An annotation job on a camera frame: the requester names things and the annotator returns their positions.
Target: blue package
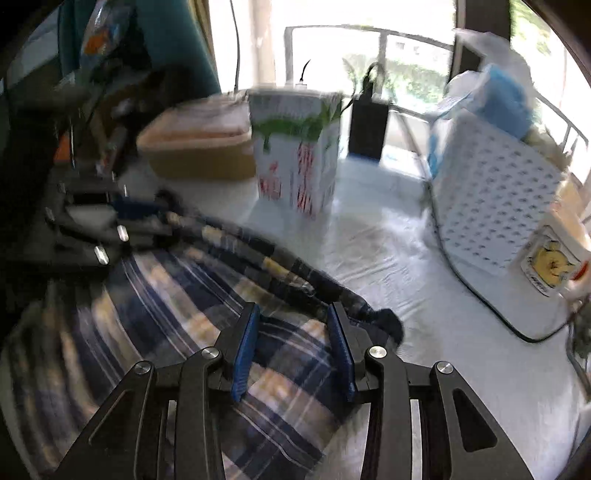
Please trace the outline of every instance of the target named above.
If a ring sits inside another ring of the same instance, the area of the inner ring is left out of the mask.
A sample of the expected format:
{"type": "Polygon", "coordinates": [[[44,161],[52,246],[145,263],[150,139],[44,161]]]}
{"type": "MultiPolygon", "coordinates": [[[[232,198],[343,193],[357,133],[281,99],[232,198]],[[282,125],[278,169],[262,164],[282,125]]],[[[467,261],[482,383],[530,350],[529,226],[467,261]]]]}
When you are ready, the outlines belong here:
{"type": "Polygon", "coordinates": [[[467,108],[491,125],[521,140],[530,129],[532,119],[525,92],[521,85],[496,65],[492,64],[487,69],[488,78],[482,86],[483,104],[467,108]]]}
{"type": "Polygon", "coordinates": [[[523,87],[497,65],[487,65],[474,89],[464,97],[444,99],[430,122],[427,162],[433,178],[441,163],[436,153],[439,138],[433,126],[439,119],[451,118],[459,108],[471,111],[518,140],[526,136],[532,123],[532,110],[523,87]]]}

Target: brown container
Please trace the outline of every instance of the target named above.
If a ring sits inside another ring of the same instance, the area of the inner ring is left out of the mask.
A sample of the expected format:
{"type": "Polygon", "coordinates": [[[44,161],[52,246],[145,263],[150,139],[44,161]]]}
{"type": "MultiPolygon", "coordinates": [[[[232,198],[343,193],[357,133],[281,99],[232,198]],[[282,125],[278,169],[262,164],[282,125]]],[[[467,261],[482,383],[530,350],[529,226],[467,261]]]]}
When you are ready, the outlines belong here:
{"type": "Polygon", "coordinates": [[[166,110],[137,138],[167,179],[245,180],[255,175],[248,104],[217,96],[166,110]]]}

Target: green paint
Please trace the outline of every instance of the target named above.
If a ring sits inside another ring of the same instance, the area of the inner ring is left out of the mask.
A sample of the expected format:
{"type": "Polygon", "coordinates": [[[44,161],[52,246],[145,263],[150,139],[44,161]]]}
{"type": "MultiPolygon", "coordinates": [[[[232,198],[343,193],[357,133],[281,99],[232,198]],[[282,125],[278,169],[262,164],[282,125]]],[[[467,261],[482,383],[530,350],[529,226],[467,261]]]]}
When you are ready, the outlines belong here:
{"type": "Polygon", "coordinates": [[[317,142],[322,130],[332,122],[340,118],[340,104],[333,113],[330,113],[330,105],[322,102],[318,115],[311,115],[303,119],[294,119],[288,116],[270,118],[260,123],[252,124],[252,131],[262,135],[263,151],[269,152],[269,139],[271,135],[280,134],[298,138],[302,142],[317,142]]]}

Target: bed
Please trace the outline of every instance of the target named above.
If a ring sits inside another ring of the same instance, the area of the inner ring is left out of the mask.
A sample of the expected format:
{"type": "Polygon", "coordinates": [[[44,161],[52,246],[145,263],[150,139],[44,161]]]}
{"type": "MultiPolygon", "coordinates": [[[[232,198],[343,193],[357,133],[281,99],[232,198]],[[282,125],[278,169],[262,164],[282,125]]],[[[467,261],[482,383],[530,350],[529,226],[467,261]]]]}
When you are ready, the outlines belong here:
{"type": "MultiPolygon", "coordinates": [[[[425,366],[451,362],[496,417],[535,479],[551,480],[562,470],[576,443],[584,405],[564,351],[567,333],[542,345],[524,344],[455,280],[434,247],[429,217],[421,208],[420,179],[383,165],[343,160],[332,209],[314,221],[258,200],[254,180],[165,182],[139,162],[122,182],[131,194],[146,198],[166,186],[186,205],[284,246],[374,309],[392,309],[404,324],[404,343],[398,348],[404,361],[425,366]]],[[[503,313],[529,335],[564,319],[559,301],[537,301],[519,275],[499,281],[466,265],[461,269],[493,302],[503,299],[503,313]]],[[[7,385],[4,363],[0,378],[7,385]]],[[[4,395],[0,404],[9,417],[10,398],[4,395]]],[[[369,409],[360,408],[348,417],[309,478],[359,478],[368,416],[369,409]]],[[[15,430],[14,422],[9,428],[15,430]]],[[[418,465],[413,478],[420,478],[418,465]]]]}

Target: plaid blanket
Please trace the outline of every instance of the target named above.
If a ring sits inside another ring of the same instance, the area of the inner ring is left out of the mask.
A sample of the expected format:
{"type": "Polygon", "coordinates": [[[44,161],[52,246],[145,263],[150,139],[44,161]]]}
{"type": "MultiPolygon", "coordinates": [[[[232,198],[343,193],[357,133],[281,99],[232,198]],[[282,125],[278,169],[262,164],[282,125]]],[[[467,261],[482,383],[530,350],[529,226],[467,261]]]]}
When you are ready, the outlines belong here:
{"type": "Polygon", "coordinates": [[[351,411],[324,324],[328,304],[341,301],[381,345],[401,342],[396,315],[372,310],[248,231],[170,217],[181,226],[181,244],[122,260],[100,285],[49,284],[43,303],[25,314],[30,321],[7,340],[31,462],[42,476],[51,474],[134,363],[182,362],[213,345],[245,302],[256,302],[262,317],[248,390],[219,421],[226,478],[303,479],[351,411]]]}

